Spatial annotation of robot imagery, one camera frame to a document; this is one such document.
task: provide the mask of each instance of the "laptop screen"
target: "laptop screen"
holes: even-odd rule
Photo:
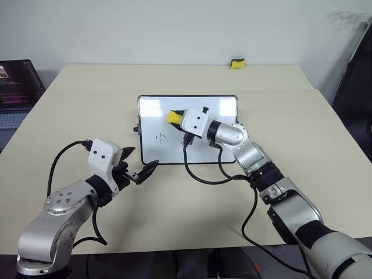
[[[44,91],[31,61],[0,61],[0,110],[32,108]]]

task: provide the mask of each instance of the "yellow eraser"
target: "yellow eraser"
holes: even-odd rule
[[[174,123],[174,124],[180,125],[182,122],[182,115],[178,115],[173,110],[171,110],[168,114],[167,121],[168,123]]]
[[[230,63],[230,68],[232,69],[240,69],[245,67],[245,60],[242,59],[233,59]]]

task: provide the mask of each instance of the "robotic arm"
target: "robotic arm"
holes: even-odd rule
[[[130,180],[141,184],[158,165],[147,164],[140,173],[127,170],[123,160],[134,147],[121,148],[110,141],[86,141],[90,151],[88,164],[91,177],[57,190],[47,197],[44,207],[22,233],[18,244],[17,271],[28,276],[51,274],[64,269],[70,259],[76,234],[93,212],[95,220],[99,207],[107,205]],[[104,245],[107,242],[94,227]]]
[[[251,187],[270,206],[267,214],[283,241],[299,245],[321,278],[371,278],[372,251],[326,227],[315,205],[282,175],[258,144],[249,140],[242,125],[213,120],[206,114],[207,110],[171,111],[168,122],[185,132],[184,144],[192,143],[197,136],[234,154]]]

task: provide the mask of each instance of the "white whiteboard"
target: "white whiteboard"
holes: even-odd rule
[[[236,123],[238,98],[234,95],[207,96],[139,96],[138,115],[143,164],[159,160],[160,164],[183,164],[184,133],[167,122],[171,110],[209,108],[208,115],[225,123]],[[195,137],[187,148],[189,163],[217,163],[219,149]],[[225,150],[223,163],[234,162],[234,155]]]

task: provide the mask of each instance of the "floor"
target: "floor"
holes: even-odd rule
[[[372,249],[372,238],[359,238],[358,241]],[[277,245],[268,246],[267,248],[287,263],[298,268],[305,268],[297,246]],[[307,278],[302,274],[297,274],[286,269],[257,247],[243,247],[242,250],[255,264],[260,266],[260,275],[262,279]],[[195,268],[195,265],[200,261],[197,255],[210,251],[211,249],[199,249],[181,251],[181,253],[191,258],[191,260],[189,260],[189,263],[191,262],[190,268]],[[146,279],[146,270],[152,265],[155,253],[156,252],[101,254],[90,255],[89,257],[87,255],[73,255],[70,261],[72,273],[68,276],[68,279]],[[0,278],[14,279],[16,276],[15,268],[16,255],[0,256]]]

